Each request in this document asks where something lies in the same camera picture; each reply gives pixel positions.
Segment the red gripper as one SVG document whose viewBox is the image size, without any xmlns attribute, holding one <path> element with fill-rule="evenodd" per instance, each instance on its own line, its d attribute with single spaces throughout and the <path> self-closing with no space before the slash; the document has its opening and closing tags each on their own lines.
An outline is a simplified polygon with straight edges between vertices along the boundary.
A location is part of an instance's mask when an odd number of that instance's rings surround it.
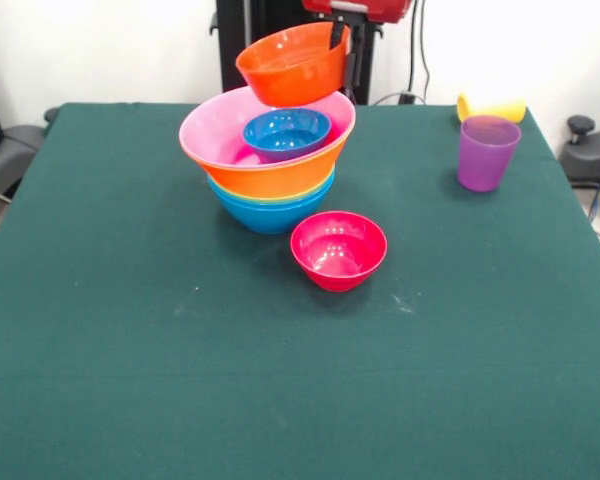
<svg viewBox="0 0 600 480">
<path fill-rule="evenodd" d="M 336 48 L 342 41 L 346 26 L 345 16 L 340 13 L 360 14 L 373 23 L 398 23 L 406 15 L 411 0 L 303 0 L 308 11 L 336 14 L 332 21 L 329 48 Z M 365 44 L 365 22 L 349 23 L 349 51 L 346 57 L 345 83 L 348 90 L 355 90 L 360 83 L 362 57 Z"/>
</svg>

